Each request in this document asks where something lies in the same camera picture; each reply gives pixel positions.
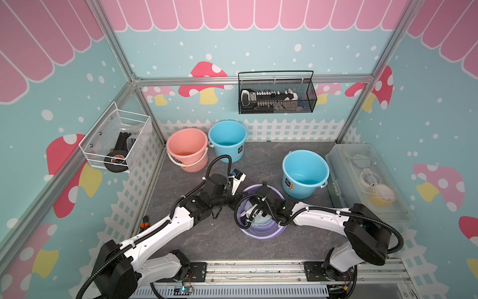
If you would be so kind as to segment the purple bucket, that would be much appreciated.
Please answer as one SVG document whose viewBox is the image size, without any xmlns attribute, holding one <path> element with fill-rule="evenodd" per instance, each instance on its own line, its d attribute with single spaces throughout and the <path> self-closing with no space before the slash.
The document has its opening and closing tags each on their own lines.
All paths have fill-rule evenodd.
<svg viewBox="0 0 478 299">
<path fill-rule="evenodd" d="M 247 187 L 244 192 L 247 194 L 255 194 L 263 184 L 254 184 Z M 285 201 L 284 196 L 274 187 L 267 185 L 276 195 L 277 198 L 280 198 L 280 201 Z M 253 207 L 253 204 L 250 202 L 251 199 L 240 204 L 237 212 L 237 218 L 240 219 L 242 216 L 246 216 L 245 213 Z M 248 229 L 241 229 L 242 232 L 254 239 L 266 240 L 279 236 L 286 229 L 285 226 L 280 226 L 276 223 L 270 215 L 262 216 L 257 215 L 251 226 Z"/>
</svg>

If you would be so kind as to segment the light green cloth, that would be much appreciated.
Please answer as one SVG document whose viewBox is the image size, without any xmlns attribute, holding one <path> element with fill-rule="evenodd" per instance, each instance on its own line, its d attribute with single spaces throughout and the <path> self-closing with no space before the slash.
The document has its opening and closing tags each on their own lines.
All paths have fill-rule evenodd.
<svg viewBox="0 0 478 299">
<path fill-rule="evenodd" d="M 267 231 L 274 231 L 279 228 L 276 221 L 270 216 L 256 216 L 249 227 L 250 230 L 255 230 L 265 234 Z"/>
</svg>

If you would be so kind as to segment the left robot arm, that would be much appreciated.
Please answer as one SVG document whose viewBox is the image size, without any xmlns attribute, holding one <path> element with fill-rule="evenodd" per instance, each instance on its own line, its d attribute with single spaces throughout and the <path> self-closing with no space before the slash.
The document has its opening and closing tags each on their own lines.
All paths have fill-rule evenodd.
<svg viewBox="0 0 478 299">
<path fill-rule="evenodd" d="M 213 174 L 212 166 L 222 159 L 227 161 L 227 174 Z M 202 182 L 181 196 L 165 218 L 121 243 L 110 240 L 103 244 L 91 275 L 76 297 L 83 298 L 94 285 L 101 299 L 128 299 L 138 288 L 158 280 L 186 279 L 190 275 L 190 260 L 184 253 L 173 250 L 155 259 L 153 254 L 201 221 L 217 218 L 223 207 L 236 208 L 245 197 L 239 190 L 244 179 L 245 174 L 232 169 L 231 156 L 223 154 L 215 158 Z"/>
</svg>

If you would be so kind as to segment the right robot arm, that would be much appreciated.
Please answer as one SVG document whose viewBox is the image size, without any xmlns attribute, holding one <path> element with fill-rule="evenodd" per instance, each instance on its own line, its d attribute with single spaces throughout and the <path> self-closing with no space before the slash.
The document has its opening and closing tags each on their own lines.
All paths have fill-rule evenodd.
<svg viewBox="0 0 478 299">
<path fill-rule="evenodd" d="M 356 267 L 364 262 L 382 266 L 390 254 L 404 245 L 400 232 L 363 204 L 336 209 L 294 203 L 285 201 L 267 184 L 260 185 L 255 192 L 232 191 L 230 198 L 235 222 L 242 230 L 251 229 L 256 218 L 264 217 L 273 228 L 309 226 L 346 237 L 344 244 L 329 250 L 319 266 L 318 272 L 330 281 L 343 275 L 353 280 Z"/>
</svg>

